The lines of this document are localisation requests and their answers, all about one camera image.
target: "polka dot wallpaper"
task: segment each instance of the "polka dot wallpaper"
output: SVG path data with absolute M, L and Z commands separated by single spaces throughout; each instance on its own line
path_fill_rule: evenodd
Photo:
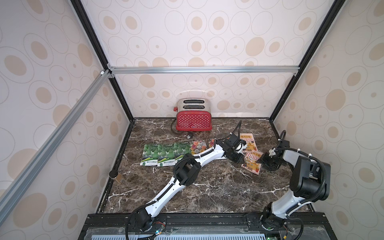
M 135 117 L 176 117 L 182 98 L 205 98 L 213 117 L 269 117 L 293 73 L 118 74 Z
M 0 5 L 2 195 L 101 67 L 66 0 Z M 127 125 L 105 83 L 0 227 L 0 239 L 77 239 L 95 212 Z
M 0 195 L 101 69 L 67 1 L 1 6 Z
M 333 0 L 83 0 L 112 66 L 298 65 Z
M 87 215 L 96 211 L 127 128 L 111 86 L 103 84 L 0 227 L 0 240 L 77 240 Z M 14 155 L 5 169 L 9 176 L 18 174 L 21 157 L 35 152 Z
M 384 232 L 384 0 L 352 0 L 295 86 L 275 125 L 291 145 L 331 164 L 315 203 L 338 239 Z

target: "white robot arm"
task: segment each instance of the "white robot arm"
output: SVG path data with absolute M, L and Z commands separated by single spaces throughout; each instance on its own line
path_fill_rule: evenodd
M 167 185 L 151 201 L 132 212 L 127 228 L 128 225 L 134 224 L 144 232 L 151 229 L 161 209 L 177 192 L 196 181 L 203 166 L 223 156 L 238 163 L 243 160 L 243 150 L 246 147 L 246 142 L 240 139 L 239 130 L 238 135 L 231 133 L 225 138 L 216 139 L 214 146 L 202 153 L 186 154 L 175 165 L 173 177 Z M 328 197 L 330 165 L 322 163 L 310 154 L 289 148 L 288 141 L 279 139 L 277 146 L 268 153 L 264 153 L 260 161 L 267 170 L 277 170 L 283 162 L 293 166 L 290 190 L 264 208 L 261 222 L 265 229 L 282 227 L 289 215 L 301 206 L 317 200 L 325 200 Z
M 277 170 L 285 162 L 293 170 L 290 189 L 264 208 L 261 222 L 267 230 L 282 227 L 291 213 L 306 204 L 325 200 L 329 195 L 331 166 L 300 149 L 290 148 L 289 141 L 284 137 L 285 131 L 277 146 L 264 153 L 259 160 L 268 170 Z
M 154 218 L 169 200 L 183 188 L 192 185 L 200 172 L 200 169 L 211 161 L 225 157 L 238 163 L 243 160 L 243 149 L 247 147 L 244 140 L 240 139 L 241 121 L 234 132 L 239 129 L 238 135 L 231 133 L 222 139 L 216 139 L 214 146 L 199 154 L 186 154 L 173 169 L 173 177 L 167 185 L 147 204 L 140 206 L 132 212 L 129 219 L 136 221 L 136 226 L 142 231 L 148 231 L 152 227 Z

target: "marble countertop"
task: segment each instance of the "marble countertop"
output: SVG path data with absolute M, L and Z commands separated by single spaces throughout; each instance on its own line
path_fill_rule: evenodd
M 104 213 L 130 213 L 145 204 L 169 182 L 173 166 L 140 166 L 144 144 L 171 144 L 192 140 L 209 141 L 229 134 L 239 119 L 215 118 L 209 132 L 196 132 L 192 139 L 174 135 L 170 130 L 173 119 L 137 119 L 129 137 L 118 171 L 125 181 L 113 183 Z M 261 152 L 275 146 L 277 139 L 267 120 L 242 119 L 241 132 L 253 133 Z M 251 212 L 262 211 L 289 189 L 291 170 L 281 166 L 269 172 L 263 168 L 256 175 L 228 159 L 216 160 L 204 166 L 195 183 L 178 192 L 162 212 Z

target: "toaster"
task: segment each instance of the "toaster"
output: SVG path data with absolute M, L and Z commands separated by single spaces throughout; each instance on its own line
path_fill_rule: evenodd
M 210 131 L 212 116 L 209 102 L 204 98 L 184 98 L 174 108 L 176 130 L 178 131 Z

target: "colorful card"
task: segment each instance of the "colorful card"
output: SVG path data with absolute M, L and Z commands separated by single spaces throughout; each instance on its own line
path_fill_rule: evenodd
M 252 133 L 240 133 L 240 139 L 247 142 L 247 148 L 243 152 L 256 152 L 257 146 Z
M 244 157 L 244 164 L 242 164 L 241 166 L 247 169 L 248 171 L 259 175 L 262 164 L 256 162 L 259 158 L 261 158 L 262 155 L 263 153 L 259 151 L 246 153 Z

